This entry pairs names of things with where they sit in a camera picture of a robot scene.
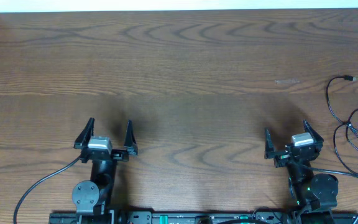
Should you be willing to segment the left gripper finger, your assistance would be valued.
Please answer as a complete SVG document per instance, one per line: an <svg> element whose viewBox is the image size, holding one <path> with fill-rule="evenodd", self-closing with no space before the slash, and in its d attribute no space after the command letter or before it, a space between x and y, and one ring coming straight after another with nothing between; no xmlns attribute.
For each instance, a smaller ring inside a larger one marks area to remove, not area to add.
<svg viewBox="0 0 358 224"><path fill-rule="evenodd" d="M138 147L134 137L133 123L131 120L127 122L126 136L124 140L124 148L129 155L137 156Z"/></svg>
<svg viewBox="0 0 358 224"><path fill-rule="evenodd" d="M88 120L84 129L74 141L74 149L86 149L88 147L88 143L94 135L94 121L94 118Z"/></svg>

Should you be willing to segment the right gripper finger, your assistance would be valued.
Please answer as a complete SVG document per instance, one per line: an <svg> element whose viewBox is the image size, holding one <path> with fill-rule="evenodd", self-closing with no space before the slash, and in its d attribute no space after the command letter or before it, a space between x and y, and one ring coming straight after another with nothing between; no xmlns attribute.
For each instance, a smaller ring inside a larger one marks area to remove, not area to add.
<svg viewBox="0 0 358 224"><path fill-rule="evenodd" d="M323 145L324 139L311 127L310 123L307 120L303 120L303 127L306 133L310 135L308 140L305 142L305 145Z"/></svg>
<svg viewBox="0 0 358 224"><path fill-rule="evenodd" d="M265 128L265 159L272 159L275 156L275 148L268 128Z"/></svg>

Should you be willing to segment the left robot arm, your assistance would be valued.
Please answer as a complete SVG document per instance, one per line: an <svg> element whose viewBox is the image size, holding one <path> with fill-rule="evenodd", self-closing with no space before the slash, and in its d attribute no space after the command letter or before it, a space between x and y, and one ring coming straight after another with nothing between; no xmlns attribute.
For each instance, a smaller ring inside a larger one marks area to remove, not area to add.
<svg viewBox="0 0 358 224"><path fill-rule="evenodd" d="M82 163L92 162L90 180L78 183L72 191L77 223L114 223L111 208L112 190L117 164L138 155L133 124L127 122L123 149L115 149L109 137L94 135L94 118L90 118L76 138L73 147L79 149Z"/></svg>

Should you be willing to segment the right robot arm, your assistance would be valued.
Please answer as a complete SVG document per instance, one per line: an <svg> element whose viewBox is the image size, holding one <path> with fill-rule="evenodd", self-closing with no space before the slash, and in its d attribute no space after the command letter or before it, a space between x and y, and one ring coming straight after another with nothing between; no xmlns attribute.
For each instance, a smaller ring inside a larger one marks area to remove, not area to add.
<svg viewBox="0 0 358 224"><path fill-rule="evenodd" d="M337 206L339 181L332 174L314 174L310 162L319 156L324 139L303 121L304 133L291 137L283 150L276 150L266 128L265 159L273 159L276 168L286 167L288 187L298 207L283 216L284 223L335 223L332 208Z"/></svg>

